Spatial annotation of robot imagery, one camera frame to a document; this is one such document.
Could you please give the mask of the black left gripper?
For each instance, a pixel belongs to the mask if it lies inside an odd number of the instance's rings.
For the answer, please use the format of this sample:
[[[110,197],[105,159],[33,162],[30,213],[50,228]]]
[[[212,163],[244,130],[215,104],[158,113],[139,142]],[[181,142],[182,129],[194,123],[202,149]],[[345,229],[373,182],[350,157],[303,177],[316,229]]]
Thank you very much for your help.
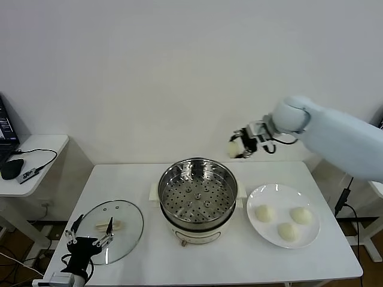
[[[101,253],[101,248],[108,246],[114,239],[113,217],[106,224],[96,224],[95,230],[102,233],[102,237],[77,237],[76,232],[83,220],[81,214],[71,225],[70,229],[65,230],[66,247],[71,257],[68,265],[63,269],[64,273],[86,274],[87,266],[92,256]]]

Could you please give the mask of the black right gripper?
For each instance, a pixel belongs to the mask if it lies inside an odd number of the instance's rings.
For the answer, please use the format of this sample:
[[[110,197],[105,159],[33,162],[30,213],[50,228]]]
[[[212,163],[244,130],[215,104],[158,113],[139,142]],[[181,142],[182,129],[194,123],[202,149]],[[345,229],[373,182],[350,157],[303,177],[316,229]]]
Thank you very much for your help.
[[[235,130],[229,141],[234,142],[237,139],[241,140],[245,149],[235,158],[249,158],[257,151],[257,138],[251,138],[246,128]]]

